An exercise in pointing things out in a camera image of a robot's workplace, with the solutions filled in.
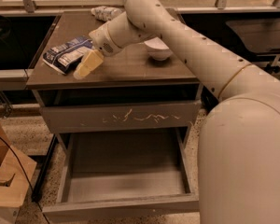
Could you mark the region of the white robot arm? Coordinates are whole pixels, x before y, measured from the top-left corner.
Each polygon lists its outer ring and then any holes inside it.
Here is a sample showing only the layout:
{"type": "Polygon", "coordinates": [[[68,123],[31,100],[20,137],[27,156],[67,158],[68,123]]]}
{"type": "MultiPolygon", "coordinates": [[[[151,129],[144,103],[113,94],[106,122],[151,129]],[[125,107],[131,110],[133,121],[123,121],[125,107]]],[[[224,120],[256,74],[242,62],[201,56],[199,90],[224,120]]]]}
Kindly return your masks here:
{"type": "Polygon", "coordinates": [[[218,99],[200,130],[201,224],[280,224],[280,80],[174,19],[159,0],[126,0],[90,33],[74,75],[155,35],[218,99]]]}

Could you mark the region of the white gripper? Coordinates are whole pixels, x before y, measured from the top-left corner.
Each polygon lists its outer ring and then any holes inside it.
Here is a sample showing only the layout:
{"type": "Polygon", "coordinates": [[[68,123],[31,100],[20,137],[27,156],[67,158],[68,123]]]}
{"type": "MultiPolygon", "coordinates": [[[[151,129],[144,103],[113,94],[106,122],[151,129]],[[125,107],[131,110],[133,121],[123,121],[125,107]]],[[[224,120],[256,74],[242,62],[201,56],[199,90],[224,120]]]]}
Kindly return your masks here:
{"type": "Polygon", "coordinates": [[[89,37],[96,49],[91,49],[83,56],[81,62],[74,71],[73,76],[75,79],[83,79],[90,74],[103,63],[104,56],[113,56],[122,51],[122,48],[112,40],[107,23],[89,32],[89,37]]]}

